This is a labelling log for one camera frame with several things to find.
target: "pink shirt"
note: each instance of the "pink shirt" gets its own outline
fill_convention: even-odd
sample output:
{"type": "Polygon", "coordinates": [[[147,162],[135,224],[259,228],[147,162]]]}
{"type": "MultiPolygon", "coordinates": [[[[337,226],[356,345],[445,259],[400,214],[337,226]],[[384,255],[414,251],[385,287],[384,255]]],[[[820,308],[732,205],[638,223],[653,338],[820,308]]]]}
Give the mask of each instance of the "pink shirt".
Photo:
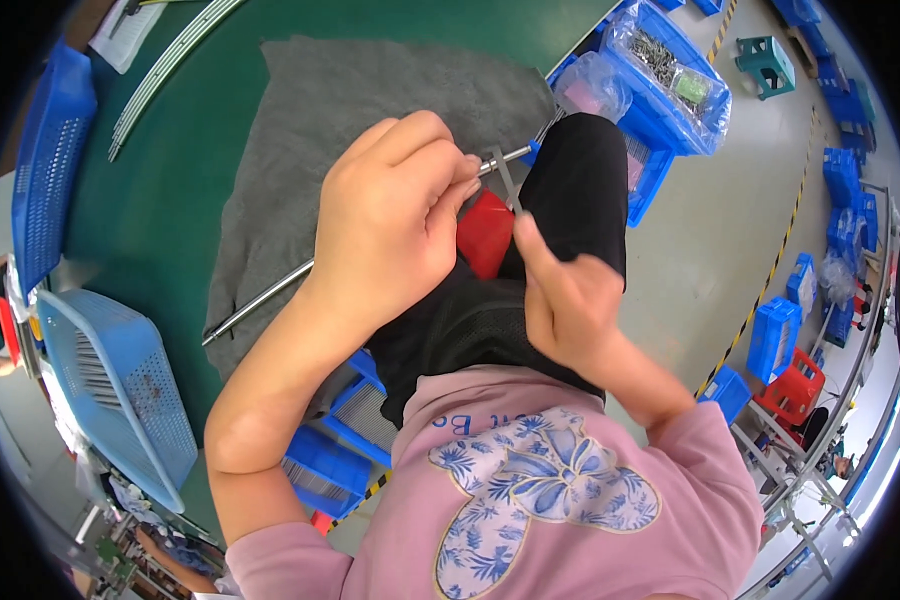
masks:
{"type": "Polygon", "coordinates": [[[226,561],[249,600],[732,598],[763,510],[713,402],[640,448],[600,398],[522,367],[421,377],[355,558],[307,523],[226,561]]]}

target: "right hand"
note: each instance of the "right hand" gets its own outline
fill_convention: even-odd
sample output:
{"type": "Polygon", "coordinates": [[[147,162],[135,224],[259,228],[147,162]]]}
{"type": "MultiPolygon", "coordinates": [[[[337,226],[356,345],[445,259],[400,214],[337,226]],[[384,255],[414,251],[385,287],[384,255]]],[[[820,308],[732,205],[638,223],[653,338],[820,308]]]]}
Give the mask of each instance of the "right hand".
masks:
{"type": "Polygon", "coordinates": [[[529,342],[587,381],[601,379],[622,336],[617,311],[624,278],[590,254],[561,262],[529,214],[517,217],[513,239],[527,266],[529,342]]]}

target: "gray floor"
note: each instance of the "gray floor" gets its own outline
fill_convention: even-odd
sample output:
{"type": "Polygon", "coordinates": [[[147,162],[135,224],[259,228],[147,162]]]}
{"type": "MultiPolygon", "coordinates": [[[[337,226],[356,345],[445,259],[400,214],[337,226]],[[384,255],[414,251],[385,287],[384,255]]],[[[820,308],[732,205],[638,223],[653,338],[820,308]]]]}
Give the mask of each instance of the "gray floor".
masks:
{"type": "MultiPolygon", "coordinates": [[[[670,17],[707,51],[724,15],[704,17],[691,4],[670,17]]],[[[808,143],[811,159],[799,210],[764,300],[785,295],[799,253],[812,254],[817,264],[823,259],[830,212],[822,174],[825,136],[838,139],[820,88],[804,74],[762,0],[739,1],[715,66],[733,92],[726,139],[713,156],[675,160],[640,226],[627,231],[627,290],[620,308],[624,333],[692,391],[723,358],[763,288],[790,223],[808,143]],[[762,102],[754,82],[733,63],[733,41],[766,35],[784,44],[797,81],[795,91],[762,102]],[[814,106],[820,124],[811,141],[814,106]]],[[[804,350],[820,330],[819,314],[800,331],[804,350]]],[[[750,337],[748,327],[727,359],[740,373],[750,337]]],[[[607,402],[606,412],[646,440],[615,401],[607,402]]],[[[354,553],[374,507],[367,503],[342,522],[329,534],[331,543],[354,553]]]]}

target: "finger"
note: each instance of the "finger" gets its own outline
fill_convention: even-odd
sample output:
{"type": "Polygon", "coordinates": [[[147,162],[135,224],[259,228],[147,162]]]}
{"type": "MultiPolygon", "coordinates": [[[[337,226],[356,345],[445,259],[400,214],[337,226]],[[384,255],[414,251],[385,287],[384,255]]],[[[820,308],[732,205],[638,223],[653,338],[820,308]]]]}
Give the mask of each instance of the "finger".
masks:
{"type": "Polygon", "coordinates": [[[373,144],[376,144],[380,140],[380,138],[383,138],[384,134],[397,123],[399,123],[399,119],[388,117],[372,126],[371,128],[367,129],[360,134],[360,137],[353,140],[353,143],[350,144],[350,147],[346,149],[346,151],[340,156],[340,158],[336,160],[336,162],[349,162],[356,157],[359,157],[361,154],[370,149],[373,144]]]}
{"type": "Polygon", "coordinates": [[[418,110],[388,129],[367,153],[377,161],[396,166],[438,139],[452,144],[453,134],[450,128],[435,112],[418,110]]]}
{"type": "Polygon", "coordinates": [[[464,156],[453,142],[437,139],[414,152],[396,170],[405,186],[423,194],[432,203],[452,184],[475,179],[480,164],[464,156]]]}
{"type": "Polygon", "coordinates": [[[540,286],[528,281],[524,296],[524,314],[527,321],[527,339],[540,353],[556,360],[554,351],[557,339],[554,336],[554,310],[547,301],[540,286]]]}
{"type": "Polygon", "coordinates": [[[474,177],[467,181],[454,183],[436,200],[427,213],[427,237],[438,248],[440,246],[456,247],[457,214],[467,198],[480,189],[480,179],[474,177]]]}
{"type": "Polygon", "coordinates": [[[527,265],[527,271],[547,295],[551,305],[559,307],[569,285],[568,275],[564,263],[547,247],[533,216],[524,213],[516,218],[513,241],[527,265]]]}

